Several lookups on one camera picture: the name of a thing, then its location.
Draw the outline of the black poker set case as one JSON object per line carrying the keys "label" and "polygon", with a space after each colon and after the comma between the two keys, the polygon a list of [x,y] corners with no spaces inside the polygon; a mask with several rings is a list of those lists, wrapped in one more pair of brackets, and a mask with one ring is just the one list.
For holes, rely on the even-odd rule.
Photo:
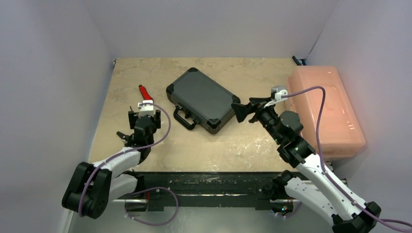
{"label": "black poker set case", "polygon": [[233,103],[240,98],[195,67],[186,70],[166,88],[175,105],[173,117],[186,129],[200,125],[216,134],[235,115]]}

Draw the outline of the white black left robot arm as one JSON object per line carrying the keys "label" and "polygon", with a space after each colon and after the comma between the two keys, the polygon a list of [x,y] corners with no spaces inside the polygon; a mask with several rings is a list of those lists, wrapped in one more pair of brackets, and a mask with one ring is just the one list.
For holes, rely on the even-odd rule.
{"label": "white black left robot arm", "polygon": [[109,202],[130,195],[143,196],[145,185],[129,169],[140,165],[155,145],[154,134],[161,128],[160,110],[128,112],[131,135],[118,131],[124,147],[112,156],[94,163],[77,165],[62,197],[62,207],[80,216],[97,219]]}

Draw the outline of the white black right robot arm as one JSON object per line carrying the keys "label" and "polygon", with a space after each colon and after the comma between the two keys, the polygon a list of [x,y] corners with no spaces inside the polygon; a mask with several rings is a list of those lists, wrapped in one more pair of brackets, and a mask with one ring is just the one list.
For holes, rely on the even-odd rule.
{"label": "white black right robot arm", "polygon": [[268,103],[268,98],[250,98],[247,105],[232,103],[231,107],[238,122],[253,114],[249,122],[259,122],[278,144],[280,157],[314,185],[307,186],[285,170],[273,180],[272,198],[288,195],[298,199],[326,220],[335,233],[370,232],[381,208],[356,195],[325,166],[315,149],[300,136],[303,125],[296,112],[278,115]]}

